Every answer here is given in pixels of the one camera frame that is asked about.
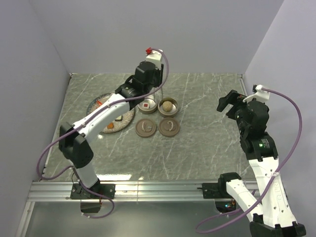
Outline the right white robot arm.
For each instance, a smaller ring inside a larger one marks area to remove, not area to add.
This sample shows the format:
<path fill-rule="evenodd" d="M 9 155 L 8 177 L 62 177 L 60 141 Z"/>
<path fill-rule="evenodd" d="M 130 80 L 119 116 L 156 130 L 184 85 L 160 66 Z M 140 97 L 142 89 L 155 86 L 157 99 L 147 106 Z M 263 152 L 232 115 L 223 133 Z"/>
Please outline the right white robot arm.
<path fill-rule="evenodd" d="M 219 99 L 217 111 L 232 106 L 226 115 L 237 123 L 240 145 L 255 174 L 260 197 L 256 198 L 233 172 L 220 175 L 217 190 L 221 196 L 235 199 L 246 213 L 253 237 L 303 237 L 306 228 L 290 209 L 279 173 L 277 147 L 266 131 L 269 107 L 265 102 L 269 97 L 266 90 L 257 89 L 250 96 L 231 90 Z"/>

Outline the orange fried piece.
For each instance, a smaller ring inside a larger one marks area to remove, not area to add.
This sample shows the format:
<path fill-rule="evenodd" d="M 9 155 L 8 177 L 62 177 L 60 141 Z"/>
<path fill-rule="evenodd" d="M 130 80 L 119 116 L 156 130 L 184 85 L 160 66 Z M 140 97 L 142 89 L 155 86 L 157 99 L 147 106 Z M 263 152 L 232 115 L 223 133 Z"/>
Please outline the orange fried piece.
<path fill-rule="evenodd" d="M 109 125 L 107 125 L 107 129 L 113 129 L 114 128 L 114 123 L 111 122 Z"/>

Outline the silver glitter plate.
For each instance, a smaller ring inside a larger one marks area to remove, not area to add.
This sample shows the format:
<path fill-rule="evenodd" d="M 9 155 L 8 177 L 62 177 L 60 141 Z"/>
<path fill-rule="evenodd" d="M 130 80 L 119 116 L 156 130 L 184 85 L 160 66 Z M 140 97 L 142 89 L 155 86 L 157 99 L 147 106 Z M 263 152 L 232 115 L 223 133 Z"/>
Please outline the silver glitter plate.
<path fill-rule="evenodd" d="M 102 104 L 104 104 L 111 97 L 112 94 L 113 94 L 113 92 L 112 93 L 105 93 L 105 94 L 102 94 L 102 95 L 96 97 L 94 100 L 92 100 L 92 102 L 87 107 L 86 115 L 89 115 L 94 110 L 99 108 L 98 104 L 96 103 L 97 100 L 99 100 L 100 102 L 102 102 Z M 122 117 L 123 117 L 122 121 L 115 121 L 115 120 L 112 121 L 114 123 L 113 129 L 107 129 L 107 127 L 105 127 L 100 132 L 100 134 L 103 135 L 103 134 L 116 133 L 116 132 L 119 132 L 119 131 L 125 129 L 133 121 L 134 116 L 135 116 L 135 109 L 133 108 L 132 110 L 130 110 L 122 115 Z"/>

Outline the red-centre sushi roll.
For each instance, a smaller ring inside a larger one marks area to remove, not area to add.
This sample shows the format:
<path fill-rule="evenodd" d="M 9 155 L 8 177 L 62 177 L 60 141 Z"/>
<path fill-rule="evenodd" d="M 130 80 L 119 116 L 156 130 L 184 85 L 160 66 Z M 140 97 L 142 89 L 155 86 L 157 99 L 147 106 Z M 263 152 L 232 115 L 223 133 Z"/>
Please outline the red-centre sushi roll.
<path fill-rule="evenodd" d="M 144 103 L 142 104 L 142 108 L 143 108 L 144 110 L 147 110 L 147 109 L 149 109 L 150 107 L 151 107 L 150 103 L 144 102 Z"/>

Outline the right brown round lid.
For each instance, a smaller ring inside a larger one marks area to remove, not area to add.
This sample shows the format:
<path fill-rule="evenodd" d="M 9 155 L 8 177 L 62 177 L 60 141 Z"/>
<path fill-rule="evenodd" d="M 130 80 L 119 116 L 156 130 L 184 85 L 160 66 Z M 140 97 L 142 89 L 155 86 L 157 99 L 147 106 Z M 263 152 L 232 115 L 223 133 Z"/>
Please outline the right brown round lid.
<path fill-rule="evenodd" d="M 164 137 L 174 137 L 180 131 L 180 123 L 174 118 L 164 118 L 160 121 L 158 130 Z"/>

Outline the aluminium mounting rail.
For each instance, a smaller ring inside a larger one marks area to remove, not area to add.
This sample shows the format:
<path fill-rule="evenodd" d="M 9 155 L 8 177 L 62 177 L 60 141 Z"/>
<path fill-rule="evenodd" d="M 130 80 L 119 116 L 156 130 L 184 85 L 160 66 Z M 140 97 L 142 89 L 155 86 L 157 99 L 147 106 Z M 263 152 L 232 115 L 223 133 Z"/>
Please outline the aluminium mounting rail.
<path fill-rule="evenodd" d="M 211 190 L 203 183 L 212 184 Z M 115 187 L 114 202 L 180 202 L 180 201 L 230 201 L 230 196 L 208 196 L 214 192 L 217 180 L 165 180 L 165 181 L 105 181 L 104 185 Z M 31 185 L 28 202 L 97 202 L 88 199 L 73 188 L 72 182 L 34 182 Z"/>

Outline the round metal container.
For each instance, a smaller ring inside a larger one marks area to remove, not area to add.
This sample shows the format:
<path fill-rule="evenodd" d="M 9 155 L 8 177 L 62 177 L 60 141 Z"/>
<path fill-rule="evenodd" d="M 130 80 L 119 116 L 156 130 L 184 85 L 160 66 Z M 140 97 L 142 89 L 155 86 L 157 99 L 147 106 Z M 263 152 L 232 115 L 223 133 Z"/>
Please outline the round metal container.
<path fill-rule="evenodd" d="M 144 101 L 138 104 L 138 109 L 143 114 L 152 114 L 157 110 L 157 108 L 158 104 L 153 95 L 146 97 Z"/>
<path fill-rule="evenodd" d="M 171 97 L 163 98 L 158 104 L 158 111 L 164 118 L 173 118 L 178 113 L 178 102 Z"/>

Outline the beige steamed bun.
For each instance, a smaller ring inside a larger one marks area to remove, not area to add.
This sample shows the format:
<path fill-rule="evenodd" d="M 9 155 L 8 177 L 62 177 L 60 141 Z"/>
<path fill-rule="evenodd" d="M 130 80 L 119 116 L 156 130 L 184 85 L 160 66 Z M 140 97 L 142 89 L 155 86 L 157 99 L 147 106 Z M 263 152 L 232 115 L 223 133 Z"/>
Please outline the beige steamed bun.
<path fill-rule="evenodd" d="M 170 101 L 164 101 L 162 104 L 162 108 L 166 112 L 170 112 L 173 108 L 173 104 Z"/>

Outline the left brown round lid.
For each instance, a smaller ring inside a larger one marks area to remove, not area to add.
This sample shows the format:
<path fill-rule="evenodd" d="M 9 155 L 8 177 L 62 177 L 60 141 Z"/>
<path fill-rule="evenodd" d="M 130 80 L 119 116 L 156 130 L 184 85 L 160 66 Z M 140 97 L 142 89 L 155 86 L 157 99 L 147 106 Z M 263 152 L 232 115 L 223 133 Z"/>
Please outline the left brown round lid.
<path fill-rule="evenodd" d="M 135 125 L 135 132 L 141 138 L 149 138 L 153 136 L 156 129 L 156 123 L 148 118 L 138 120 Z"/>

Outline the right round metal container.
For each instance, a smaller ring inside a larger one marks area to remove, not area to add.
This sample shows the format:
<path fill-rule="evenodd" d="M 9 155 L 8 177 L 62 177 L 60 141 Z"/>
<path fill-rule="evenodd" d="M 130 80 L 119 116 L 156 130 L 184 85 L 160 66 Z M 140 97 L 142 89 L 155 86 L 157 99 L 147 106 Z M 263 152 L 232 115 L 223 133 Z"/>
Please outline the right round metal container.
<path fill-rule="evenodd" d="M 173 118 L 178 113 L 178 102 L 171 97 L 163 98 L 158 104 L 158 111 L 164 118 Z"/>

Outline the left round metal container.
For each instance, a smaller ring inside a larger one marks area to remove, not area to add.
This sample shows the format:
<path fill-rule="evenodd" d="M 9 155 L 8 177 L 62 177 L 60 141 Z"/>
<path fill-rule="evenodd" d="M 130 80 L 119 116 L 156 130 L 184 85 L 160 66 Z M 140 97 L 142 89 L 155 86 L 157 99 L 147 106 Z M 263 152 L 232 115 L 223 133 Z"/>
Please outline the left round metal container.
<path fill-rule="evenodd" d="M 158 104 L 153 95 L 146 97 L 144 101 L 138 104 L 138 109 L 143 114 L 152 114 L 157 110 L 157 108 Z"/>

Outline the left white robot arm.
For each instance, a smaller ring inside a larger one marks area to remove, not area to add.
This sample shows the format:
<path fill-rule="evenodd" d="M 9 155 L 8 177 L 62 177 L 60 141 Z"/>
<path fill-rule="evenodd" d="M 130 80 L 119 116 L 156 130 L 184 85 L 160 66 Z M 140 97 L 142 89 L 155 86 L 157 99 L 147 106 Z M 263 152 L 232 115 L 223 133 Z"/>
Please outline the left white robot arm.
<path fill-rule="evenodd" d="M 95 198 L 101 193 L 100 180 L 91 162 L 94 153 L 90 143 L 117 117 L 141 103 L 153 88 L 161 88 L 163 69 L 161 62 L 142 61 L 135 73 L 100 107 L 73 124 L 65 122 L 60 126 L 59 150 L 74 167 L 82 193 L 87 198 Z"/>

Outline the white-topped sushi piece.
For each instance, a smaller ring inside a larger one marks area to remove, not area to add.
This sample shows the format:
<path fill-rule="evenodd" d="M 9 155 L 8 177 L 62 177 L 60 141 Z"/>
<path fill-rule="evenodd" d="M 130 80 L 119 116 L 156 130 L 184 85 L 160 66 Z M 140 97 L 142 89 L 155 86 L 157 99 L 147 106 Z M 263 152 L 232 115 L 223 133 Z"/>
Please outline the white-topped sushi piece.
<path fill-rule="evenodd" d="M 119 116 L 115 119 L 115 121 L 122 121 L 123 117 L 122 116 Z"/>

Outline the brown round lid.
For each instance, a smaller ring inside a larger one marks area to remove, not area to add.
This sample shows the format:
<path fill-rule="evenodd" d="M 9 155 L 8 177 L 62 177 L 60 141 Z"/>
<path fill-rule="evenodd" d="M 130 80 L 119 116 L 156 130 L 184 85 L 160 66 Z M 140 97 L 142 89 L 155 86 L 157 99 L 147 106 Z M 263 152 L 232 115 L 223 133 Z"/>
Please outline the brown round lid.
<path fill-rule="evenodd" d="M 174 137 L 180 131 L 180 123 L 174 118 L 164 118 L 160 121 L 158 130 L 164 137 Z"/>
<path fill-rule="evenodd" d="M 135 132 L 141 138 L 149 138 L 153 136 L 156 129 L 156 123 L 148 118 L 138 120 L 135 125 Z"/>

